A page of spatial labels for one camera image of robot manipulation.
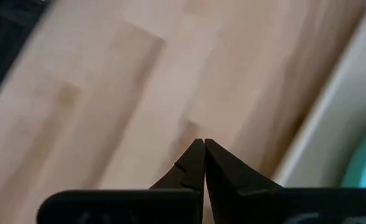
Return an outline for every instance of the white container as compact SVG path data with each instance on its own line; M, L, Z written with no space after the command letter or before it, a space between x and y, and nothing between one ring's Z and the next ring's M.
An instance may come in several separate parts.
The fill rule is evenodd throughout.
M337 187L366 134L366 16L274 180L284 187Z

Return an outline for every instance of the wooden surface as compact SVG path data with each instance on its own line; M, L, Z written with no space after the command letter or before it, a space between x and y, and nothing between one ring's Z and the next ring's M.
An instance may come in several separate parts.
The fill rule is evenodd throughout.
M0 89L0 223L60 190L147 188L194 138L271 175L365 10L58 0Z

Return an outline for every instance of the dark object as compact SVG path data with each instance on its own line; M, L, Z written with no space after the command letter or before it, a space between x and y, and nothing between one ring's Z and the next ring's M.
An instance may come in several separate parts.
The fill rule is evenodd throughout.
M284 189L211 139L195 140L149 190L59 193L37 222L201 223L204 170L216 224L366 224L366 189Z
M0 0L0 84L46 5L41 0Z

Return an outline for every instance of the light wood grain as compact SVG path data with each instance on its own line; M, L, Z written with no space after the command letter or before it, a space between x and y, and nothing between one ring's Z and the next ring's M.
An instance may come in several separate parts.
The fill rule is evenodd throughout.
M54 2L0 89L0 223L63 189L147 188L194 138L271 175L365 10Z

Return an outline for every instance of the butcher block countertop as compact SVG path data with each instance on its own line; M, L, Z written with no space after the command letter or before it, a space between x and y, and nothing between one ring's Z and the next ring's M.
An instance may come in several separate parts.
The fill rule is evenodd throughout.
M148 188L195 138L271 177L365 11L361 0L53 2L0 87L0 224L35 223L65 189Z

